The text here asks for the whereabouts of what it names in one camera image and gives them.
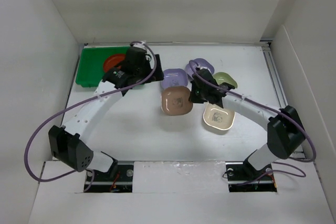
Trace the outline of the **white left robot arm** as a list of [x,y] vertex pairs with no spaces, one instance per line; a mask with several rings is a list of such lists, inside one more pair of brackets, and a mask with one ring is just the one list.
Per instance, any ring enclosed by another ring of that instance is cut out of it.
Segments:
[[95,90],[94,100],[80,110],[61,127],[53,126],[49,143],[53,157],[77,172],[98,171],[105,180],[117,175],[118,161],[112,156],[93,151],[87,142],[94,128],[108,110],[137,84],[163,80],[160,56],[155,54],[151,67],[147,50],[140,44],[129,47],[122,61],[111,67]]

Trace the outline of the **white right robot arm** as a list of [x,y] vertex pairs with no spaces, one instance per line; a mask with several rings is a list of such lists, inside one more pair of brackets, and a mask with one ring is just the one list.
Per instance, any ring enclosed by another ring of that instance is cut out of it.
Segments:
[[292,106],[274,109],[259,104],[233,90],[227,82],[217,84],[206,68],[193,70],[189,101],[213,104],[229,109],[255,122],[267,132],[267,142],[252,152],[239,166],[245,183],[250,184],[266,175],[266,167],[279,159],[289,159],[307,139],[296,109]]

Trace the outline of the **red scalloped round plate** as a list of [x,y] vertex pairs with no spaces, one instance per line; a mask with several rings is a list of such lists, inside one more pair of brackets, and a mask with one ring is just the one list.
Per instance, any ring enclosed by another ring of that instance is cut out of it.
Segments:
[[114,54],[109,56],[103,63],[103,71],[106,73],[111,68],[115,67],[117,64],[125,59],[125,54]]

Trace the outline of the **brown square panda dish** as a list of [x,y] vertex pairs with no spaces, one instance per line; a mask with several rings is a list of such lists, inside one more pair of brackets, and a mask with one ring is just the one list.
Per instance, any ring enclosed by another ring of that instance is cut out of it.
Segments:
[[193,103],[189,101],[191,91],[185,86],[174,86],[161,93],[162,111],[169,116],[185,115],[191,112]]

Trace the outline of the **purple square panda dish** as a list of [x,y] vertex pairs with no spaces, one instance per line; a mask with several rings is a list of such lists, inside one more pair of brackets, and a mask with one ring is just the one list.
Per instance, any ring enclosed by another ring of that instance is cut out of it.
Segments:
[[166,69],[163,71],[164,79],[161,81],[162,89],[188,85],[187,73],[181,69]]
[[213,67],[213,65],[203,58],[196,58],[192,60],[191,63],[188,63],[185,66],[184,70],[189,77],[192,77],[192,75],[194,74],[193,70],[195,70],[196,68],[200,68],[200,69],[206,68],[210,71],[211,74],[215,73],[215,68]]

